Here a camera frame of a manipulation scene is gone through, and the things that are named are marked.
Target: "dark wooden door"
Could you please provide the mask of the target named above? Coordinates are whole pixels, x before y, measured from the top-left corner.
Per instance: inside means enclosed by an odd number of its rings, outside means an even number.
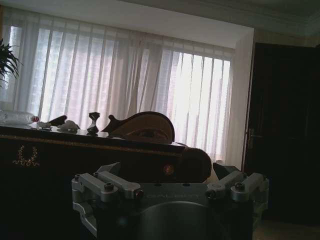
[[[266,219],[319,223],[319,50],[255,45],[244,170],[269,178]]]

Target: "door handle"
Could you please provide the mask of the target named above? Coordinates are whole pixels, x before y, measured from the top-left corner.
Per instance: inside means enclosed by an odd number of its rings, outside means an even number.
[[[255,129],[249,128],[248,149],[254,148],[254,138],[263,138],[262,135],[255,135]]]

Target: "plastic water bottle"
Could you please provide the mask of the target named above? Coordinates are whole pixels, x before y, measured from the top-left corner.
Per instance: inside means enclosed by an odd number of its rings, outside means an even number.
[[[38,121],[39,118],[29,112],[0,110],[0,124],[2,125],[28,125]]]

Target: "gold emblem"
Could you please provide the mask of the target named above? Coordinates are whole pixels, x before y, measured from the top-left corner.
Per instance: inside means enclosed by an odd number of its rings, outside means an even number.
[[[24,157],[24,149],[25,146],[22,145],[18,150],[18,160],[12,161],[13,164],[21,165],[24,167],[35,167],[40,166],[38,162],[36,162],[38,156],[38,150],[35,146],[32,147],[32,156],[29,157],[27,160]]]

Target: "floor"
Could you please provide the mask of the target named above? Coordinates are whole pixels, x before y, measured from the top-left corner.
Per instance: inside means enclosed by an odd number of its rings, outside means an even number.
[[[262,221],[253,233],[253,240],[320,240],[320,226]]]

